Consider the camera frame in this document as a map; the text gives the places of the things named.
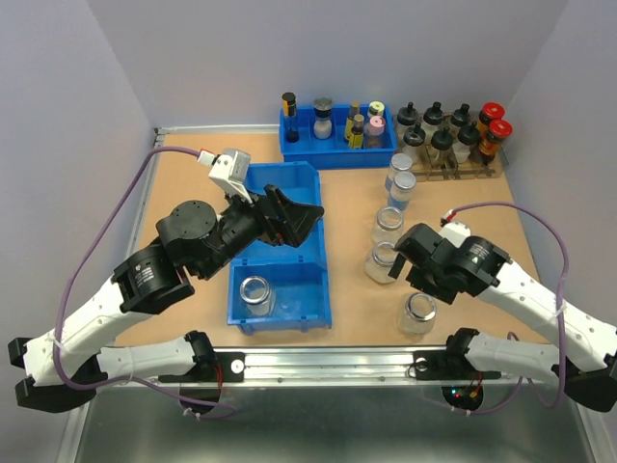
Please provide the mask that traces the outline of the clear jar edge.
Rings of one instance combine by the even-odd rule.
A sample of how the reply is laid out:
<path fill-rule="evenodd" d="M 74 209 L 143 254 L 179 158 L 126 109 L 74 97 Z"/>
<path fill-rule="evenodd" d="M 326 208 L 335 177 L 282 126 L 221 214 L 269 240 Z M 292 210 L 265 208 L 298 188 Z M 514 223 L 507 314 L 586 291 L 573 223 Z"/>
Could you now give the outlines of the clear jar edge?
<path fill-rule="evenodd" d="M 267 316 L 274 310 L 276 293 L 264 277 L 250 276 L 243 280 L 239 295 L 251 316 Z"/>

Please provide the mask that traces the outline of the clear jar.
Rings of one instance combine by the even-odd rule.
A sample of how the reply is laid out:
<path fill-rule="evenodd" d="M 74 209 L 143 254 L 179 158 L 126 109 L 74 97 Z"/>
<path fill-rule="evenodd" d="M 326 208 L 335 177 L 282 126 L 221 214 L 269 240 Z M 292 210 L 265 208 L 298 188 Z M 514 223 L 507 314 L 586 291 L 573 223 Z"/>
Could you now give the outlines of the clear jar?
<path fill-rule="evenodd" d="M 386 285 L 395 281 L 389 275 L 392 269 L 397 253 L 394 250 L 394 244 L 389 241 L 381 241 L 376 243 L 369 252 L 365 263 L 364 271 L 374 282 Z"/>
<path fill-rule="evenodd" d="M 398 313 L 398 329 L 406 335 L 423 336 L 429 333 L 435 325 L 437 308 L 436 301 L 425 293 L 405 295 Z"/>
<path fill-rule="evenodd" d="M 395 244 L 403 234 L 404 214 L 394 206 L 380 208 L 376 215 L 371 232 L 371 240 L 377 244 L 379 242 L 389 242 Z"/>

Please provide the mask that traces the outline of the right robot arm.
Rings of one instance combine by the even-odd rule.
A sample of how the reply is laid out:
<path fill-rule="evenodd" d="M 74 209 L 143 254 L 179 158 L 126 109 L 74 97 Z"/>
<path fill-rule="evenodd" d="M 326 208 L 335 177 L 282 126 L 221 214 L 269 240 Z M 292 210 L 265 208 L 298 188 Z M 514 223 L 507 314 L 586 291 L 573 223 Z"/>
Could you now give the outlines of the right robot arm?
<path fill-rule="evenodd" d="M 453 304 L 458 295 L 467 294 L 514 316 L 544 342 L 500 339 L 460 328 L 443 349 L 411 364 L 414 377 L 428 381 L 512 373 L 552 384 L 559 397 L 588 409 L 610 411 L 616 403 L 615 326 L 565 300 L 567 266 L 557 289 L 546 288 L 502 248 L 456 221 L 459 211 L 448 210 L 439 230 L 424 223 L 410 227 L 393 246 L 389 275 L 398 277 L 409 263 L 406 280 L 419 295 Z"/>

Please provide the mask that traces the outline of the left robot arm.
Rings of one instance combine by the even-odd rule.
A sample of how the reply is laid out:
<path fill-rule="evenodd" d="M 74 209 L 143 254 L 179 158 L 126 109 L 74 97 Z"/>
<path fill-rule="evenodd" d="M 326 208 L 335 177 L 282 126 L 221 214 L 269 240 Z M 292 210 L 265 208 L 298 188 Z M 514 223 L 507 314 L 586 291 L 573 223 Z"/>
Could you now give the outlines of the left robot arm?
<path fill-rule="evenodd" d="M 223 369 L 204 332 L 141 347 L 110 343 L 194 295 L 191 278 L 211 279 L 254 242 L 300 247 L 323 215 L 322 206 L 296 203 L 271 184 L 261 194 L 228 199 L 222 213 L 199 200 L 176 206 L 157 222 L 157 237 L 122 262 L 81 308 L 60 314 L 44 335 L 9 343 L 11 364 L 25 372 L 15 386 L 18 406 L 63 413 L 106 386 L 148 386 L 152 377 L 221 382 Z"/>

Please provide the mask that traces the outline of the blue label jar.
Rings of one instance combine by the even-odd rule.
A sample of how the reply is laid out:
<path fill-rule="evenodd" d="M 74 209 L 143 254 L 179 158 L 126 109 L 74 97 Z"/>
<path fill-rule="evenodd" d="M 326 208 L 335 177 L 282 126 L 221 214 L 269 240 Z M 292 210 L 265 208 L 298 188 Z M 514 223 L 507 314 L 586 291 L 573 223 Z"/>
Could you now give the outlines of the blue label jar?
<path fill-rule="evenodd" d="M 411 190 L 416 185 L 416 178 L 411 172 L 413 160 L 404 153 L 395 153 L 389 162 L 389 170 L 385 180 L 386 191 L 389 192 L 394 184 L 403 190 Z"/>
<path fill-rule="evenodd" d="M 416 176 L 411 172 L 397 173 L 391 183 L 388 205 L 405 211 L 416 187 Z"/>

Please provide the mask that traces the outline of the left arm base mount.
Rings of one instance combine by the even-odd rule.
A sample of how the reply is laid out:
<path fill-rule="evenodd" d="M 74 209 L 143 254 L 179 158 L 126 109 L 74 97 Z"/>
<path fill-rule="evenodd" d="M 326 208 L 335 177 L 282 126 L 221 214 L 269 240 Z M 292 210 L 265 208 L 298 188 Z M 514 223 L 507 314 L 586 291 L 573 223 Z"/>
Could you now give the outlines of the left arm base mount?
<path fill-rule="evenodd" d="M 194 392 L 191 397 L 218 402 L 222 396 L 225 382 L 242 383 L 246 355 L 241 351 L 216 351 L 204 332 L 191 331 L 182 337 L 189 347 L 193 362 L 190 369 L 182 373 L 163 374 L 157 379 L 162 383 L 215 383 L 216 388 L 206 388 Z"/>

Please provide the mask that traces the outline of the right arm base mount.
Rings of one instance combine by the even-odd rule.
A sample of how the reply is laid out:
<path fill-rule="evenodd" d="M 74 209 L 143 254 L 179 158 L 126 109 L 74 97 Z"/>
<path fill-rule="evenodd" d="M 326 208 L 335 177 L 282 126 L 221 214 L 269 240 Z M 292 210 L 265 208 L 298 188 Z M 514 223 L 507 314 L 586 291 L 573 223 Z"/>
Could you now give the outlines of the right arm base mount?
<path fill-rule="evenodd" d="M 415 354 L 406 375 L 419 381 L 462 381 L 463 385 L 442 386 L 443 398 L 455 410 L 477 412 L 484 398 L 483 381 L 501 378 L 499 371 L 474 367 L 465 357 L 479 335 L 476 329 L 459 329 L 447 338 L 445 348 Z"/>

